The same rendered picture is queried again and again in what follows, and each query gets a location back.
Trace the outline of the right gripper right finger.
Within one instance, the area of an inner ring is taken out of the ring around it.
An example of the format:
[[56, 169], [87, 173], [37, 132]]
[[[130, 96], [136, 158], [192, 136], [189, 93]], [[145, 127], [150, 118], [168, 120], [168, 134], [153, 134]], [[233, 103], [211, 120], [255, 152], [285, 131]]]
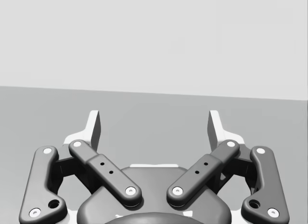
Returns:
[[241, 136], [224, 130], [218, 111], [209, 111], [207, 134], [211, 153], [203, 155], [167, 189], [167, 202], [183, 207], [205, 186], [218, 191], [234, 175], [245, 178], [251, 195], [241, 216], [252, 224], [287, 224], [290, 215], [274, 152], [249, 149]]

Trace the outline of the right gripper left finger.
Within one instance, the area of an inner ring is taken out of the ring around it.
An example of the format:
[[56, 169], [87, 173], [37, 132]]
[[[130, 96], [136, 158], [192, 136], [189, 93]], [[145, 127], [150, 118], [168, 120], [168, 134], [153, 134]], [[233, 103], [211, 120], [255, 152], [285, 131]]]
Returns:
[[33, 156], [19, 213], [21, 224], [57, 224], [68, 215], [58, 196], [63, 179], [75, 175], [91, 192], [103, 186], [123, 206], [142, 201], [141, 188], [105, 155], [97, 153], [101, 135], [98, 110], [90, 111], [84, 130], [65, 138], [60, 149], [42, 146]]

